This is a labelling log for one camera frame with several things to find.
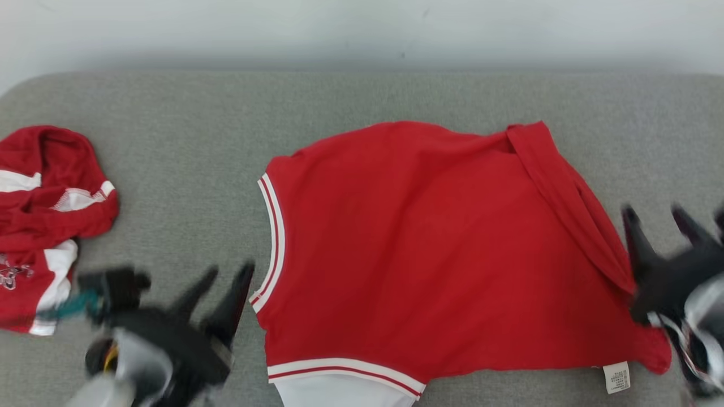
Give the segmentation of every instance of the gray fabric surface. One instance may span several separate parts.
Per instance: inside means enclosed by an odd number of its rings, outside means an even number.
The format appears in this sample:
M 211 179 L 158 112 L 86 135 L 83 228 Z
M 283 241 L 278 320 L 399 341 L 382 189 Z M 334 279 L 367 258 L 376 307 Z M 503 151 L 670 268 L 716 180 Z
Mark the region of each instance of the gray fabric surface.
M 256 179 L 270 158 L 389 120 L 488 134 L 542 119 L 619 231 L 619 207 L 631 202 L 652 242 L 672 250 L 683 239 L 671 201 L 713 228 L 724 196 L 723 108 L 724 79 L 705 76 L 86 73 L 42 77 L 0 98 L 0 134 L 53 124 L 90 138 L 121 213 L 110 232 L 81 242 L 77 270 L 132 262 L 152 274 L 147 301 L 162 302 L 211 263 L 222 268 L 210 294 L 218 298 L 248 257 L 258 287 L 271 245 Z M 84 381 L 92 337 L 84 321 L 49 338 L 0 332 L 0 406 L 67 400 Z M 281 406 L 250 307 L 235 353 L 219 405 Z M 416 405 L 680 405 L 677 365 L 664 376 L 631 368 L 632 388 L 615 395 L 600 369 L 485 371 L 436 379 Z

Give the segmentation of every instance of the armhole trim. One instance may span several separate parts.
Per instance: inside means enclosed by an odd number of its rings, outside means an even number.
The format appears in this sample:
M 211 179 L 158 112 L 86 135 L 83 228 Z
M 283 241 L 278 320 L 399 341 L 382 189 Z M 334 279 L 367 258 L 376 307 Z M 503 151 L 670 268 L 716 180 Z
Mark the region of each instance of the armhole trim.
M 269 366 L 269 383 L 324 374 L 346 374 L 388 385 L 406 395 L 420 399 L 425 384 L 385 366 L 347 358 L 309 359 Z
M 249 299 L 254 311 L 258 313 L 269 300 L 272 291 L 274 291 L 274 286 L 277 285 L 279 281 L 279 275 L 282 273 L 282 267 L 284 266 L 286 239 L 282 210 L 279 207 L 279 200 L 274 191 L 272 181 L 267 174 L 264 174 L 257 183 L 264 196 L 266 210 L 269 213 L 269 224 L 271 225 L 271 258 L 269 259 L 269 271 L 266 272 L 266 277 L 264 278 L 264 282 L 261 283 L 261 288 Z

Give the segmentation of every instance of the white clothing tag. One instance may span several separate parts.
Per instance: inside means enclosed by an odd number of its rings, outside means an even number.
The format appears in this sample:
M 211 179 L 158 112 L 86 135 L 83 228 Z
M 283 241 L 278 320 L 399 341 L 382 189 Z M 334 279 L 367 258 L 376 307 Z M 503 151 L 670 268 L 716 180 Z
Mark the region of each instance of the white clothing tag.
M 608 394 L 618 393 L 631 387 L 628 362 L 603 366 L 603 374 L 606 376 L 606 391 Z

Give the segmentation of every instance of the clothing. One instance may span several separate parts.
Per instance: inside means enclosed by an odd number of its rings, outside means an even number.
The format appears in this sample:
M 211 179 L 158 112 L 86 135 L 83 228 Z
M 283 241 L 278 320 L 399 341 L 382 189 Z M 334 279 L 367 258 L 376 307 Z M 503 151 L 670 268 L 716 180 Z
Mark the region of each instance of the clothing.
M 409 406 L 480 369 L 669 367 L 663 333 L 628 315 L 615 228 L 542 122 L 374 125 L 273 159 L 259 186 L 272 254 L 251 303 L 286 406 L 363 405 L 338 375 Z
M 106 232 L 117 193 L 83 135 L 25 127 L 0 141 L 0 327 L 52 335 L 34 318 L 70 293 L 72 238 Z

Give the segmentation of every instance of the white wall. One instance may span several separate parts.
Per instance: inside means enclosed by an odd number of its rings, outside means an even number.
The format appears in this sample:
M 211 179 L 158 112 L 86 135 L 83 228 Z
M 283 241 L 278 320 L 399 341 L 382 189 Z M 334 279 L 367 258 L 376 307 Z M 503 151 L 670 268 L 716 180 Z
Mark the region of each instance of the white wall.
M 0 93 L 108 67 L 724 73 L 722 0 L 0 0 Z

